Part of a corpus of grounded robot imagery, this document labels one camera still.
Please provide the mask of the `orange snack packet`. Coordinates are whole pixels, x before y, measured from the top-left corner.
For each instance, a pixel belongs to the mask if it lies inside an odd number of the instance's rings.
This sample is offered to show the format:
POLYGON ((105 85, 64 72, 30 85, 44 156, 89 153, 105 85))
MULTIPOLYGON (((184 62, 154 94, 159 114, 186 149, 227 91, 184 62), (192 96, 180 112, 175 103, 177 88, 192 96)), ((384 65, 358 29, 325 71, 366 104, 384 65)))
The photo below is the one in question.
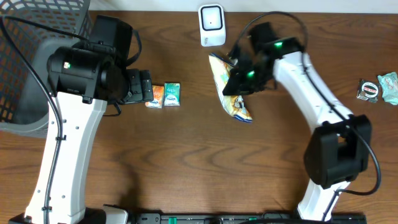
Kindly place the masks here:
POLYGON ((145 106, 148 108, 157 108, 161 109, 164 103, 164 86, 153 85, 152 86, 152 93, 153 93, 153 100, 145 102, 145 106))

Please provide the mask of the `white barcode scanner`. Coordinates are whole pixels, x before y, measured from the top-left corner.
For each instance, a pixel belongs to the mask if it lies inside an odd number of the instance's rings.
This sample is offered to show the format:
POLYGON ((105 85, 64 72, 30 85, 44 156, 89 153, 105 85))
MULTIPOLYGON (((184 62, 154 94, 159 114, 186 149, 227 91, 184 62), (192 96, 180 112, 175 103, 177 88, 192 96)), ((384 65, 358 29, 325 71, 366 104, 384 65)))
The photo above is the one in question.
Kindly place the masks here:
POLYGON ((200 42, 203 47, 216 47, 226 42, 224 9, 220 4, 205 4, 198 9, 200 42))

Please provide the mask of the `yellow snack bag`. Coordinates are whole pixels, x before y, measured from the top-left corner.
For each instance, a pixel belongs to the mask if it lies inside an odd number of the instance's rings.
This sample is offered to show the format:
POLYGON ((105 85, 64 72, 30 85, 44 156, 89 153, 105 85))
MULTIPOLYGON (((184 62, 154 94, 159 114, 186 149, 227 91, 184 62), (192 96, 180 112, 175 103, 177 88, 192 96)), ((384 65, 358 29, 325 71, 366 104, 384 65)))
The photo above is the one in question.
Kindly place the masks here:
POLYGON ((215 81, 216 92, 223 109, 238 121, 252 123, 251 114, 244 105, 243 97, 241 95, 227 96, 223 94, 223 90, 229 80, 230 71, 233 66, 230 63, 225 62, 215 53, 209 54, 209 62, 213 73, 213 79, 215 81))

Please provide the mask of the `light green snack packet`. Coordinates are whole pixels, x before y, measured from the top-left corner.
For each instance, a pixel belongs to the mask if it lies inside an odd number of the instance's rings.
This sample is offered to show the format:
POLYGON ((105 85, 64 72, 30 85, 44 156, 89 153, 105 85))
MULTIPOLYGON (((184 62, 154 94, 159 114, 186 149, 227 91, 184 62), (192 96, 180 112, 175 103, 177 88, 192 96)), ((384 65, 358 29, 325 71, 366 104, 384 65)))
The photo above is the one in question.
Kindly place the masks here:
POLYGON ((385 75, 378 75, 377 79, 382 88, 383 100, 392 105, 398 105, 396 72, 391 72, 385 75))

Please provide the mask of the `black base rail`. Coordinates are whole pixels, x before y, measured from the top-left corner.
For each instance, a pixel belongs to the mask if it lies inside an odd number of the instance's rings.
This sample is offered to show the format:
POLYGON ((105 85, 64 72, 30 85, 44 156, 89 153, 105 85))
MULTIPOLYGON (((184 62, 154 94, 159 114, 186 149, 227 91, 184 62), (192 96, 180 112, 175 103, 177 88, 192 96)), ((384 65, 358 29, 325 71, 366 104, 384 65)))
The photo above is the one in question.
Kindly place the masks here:
POLYGON ((313 221, 300 221, 295 215, 288 213, 264 213, 264 214, 219 214, 219 215, 176 215, 159 213, 142 213, 136 215, 135 224, 239 224, 239 223, 289 223, 287 220, 294 220, 294 223, 313 223, 313 221))

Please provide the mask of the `green tissue packet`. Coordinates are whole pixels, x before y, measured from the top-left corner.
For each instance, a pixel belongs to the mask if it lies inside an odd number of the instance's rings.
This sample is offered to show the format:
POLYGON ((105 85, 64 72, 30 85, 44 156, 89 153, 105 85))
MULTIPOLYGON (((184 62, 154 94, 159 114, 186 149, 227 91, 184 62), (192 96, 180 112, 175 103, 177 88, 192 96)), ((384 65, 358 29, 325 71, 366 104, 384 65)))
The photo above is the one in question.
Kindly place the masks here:
POLYGON ((166 83, 164 106, 180 106, 180 84, 166 83))

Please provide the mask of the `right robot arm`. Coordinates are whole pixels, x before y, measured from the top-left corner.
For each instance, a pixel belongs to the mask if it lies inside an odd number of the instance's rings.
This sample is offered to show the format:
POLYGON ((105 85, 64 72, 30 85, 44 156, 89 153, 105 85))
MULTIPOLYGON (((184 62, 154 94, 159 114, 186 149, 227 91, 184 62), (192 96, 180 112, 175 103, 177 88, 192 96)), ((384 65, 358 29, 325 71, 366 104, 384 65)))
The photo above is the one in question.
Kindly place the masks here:
POLYGON ((211 56, 211 66, 222 86, 221 96, 250 95, 265 89, 273 79, 291 95, 310 128, 311 138, 304 154, 309 183, 296 208, 302 220, 327 222, 342 193, 350 193, 349 185, 368 168, 372 127, 365 115, 355 116, 328 89, 312 66, 305 46, 295 37, 271 37, 252 42, 258 57, 235 44, 228 60, 211 56))

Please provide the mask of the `black round-logo snack packet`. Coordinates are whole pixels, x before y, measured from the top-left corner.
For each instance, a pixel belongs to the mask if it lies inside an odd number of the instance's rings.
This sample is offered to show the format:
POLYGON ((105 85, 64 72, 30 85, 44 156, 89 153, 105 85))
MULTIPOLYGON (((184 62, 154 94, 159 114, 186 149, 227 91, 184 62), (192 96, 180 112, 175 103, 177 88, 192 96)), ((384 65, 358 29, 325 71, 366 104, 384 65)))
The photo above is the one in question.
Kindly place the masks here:
POLYGON ((369 101, 371 103, 377 103, 380 93, 380 88, 381 88, 380 85, 377 83, 360 79, 356 97, 357 99, 360 100, 369 101))

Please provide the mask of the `dark grey plastic basket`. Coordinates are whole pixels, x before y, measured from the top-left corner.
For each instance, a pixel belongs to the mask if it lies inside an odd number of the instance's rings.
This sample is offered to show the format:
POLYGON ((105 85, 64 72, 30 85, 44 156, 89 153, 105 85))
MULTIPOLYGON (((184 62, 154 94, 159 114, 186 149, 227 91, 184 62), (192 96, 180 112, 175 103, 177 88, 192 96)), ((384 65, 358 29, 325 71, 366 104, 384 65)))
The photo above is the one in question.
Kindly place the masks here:
MULTIPOLYGON (((88 37, 92 28, 89 5, 90 0, 2 0, 1 14, 88 37)), ((47 85, 49 56, 77 39, 10 19, 4 24, 16 48, 1 38, 1 131, 45 138, 49 106, 24 61, 47 85)))

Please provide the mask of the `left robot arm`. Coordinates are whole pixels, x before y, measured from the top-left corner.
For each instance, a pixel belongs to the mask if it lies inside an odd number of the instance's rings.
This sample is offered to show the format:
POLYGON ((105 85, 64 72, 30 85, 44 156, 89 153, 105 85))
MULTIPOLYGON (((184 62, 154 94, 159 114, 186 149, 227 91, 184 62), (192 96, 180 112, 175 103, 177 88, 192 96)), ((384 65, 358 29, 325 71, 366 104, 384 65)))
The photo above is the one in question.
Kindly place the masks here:
POLYGON ((152 100, 150 72, 77 47, 59 47, 47 60, 47 70, 53 92, 39 178, 26 210, 11 223, 131 223, 125 208, 86 207, 86 176, 107 105, 152 100))

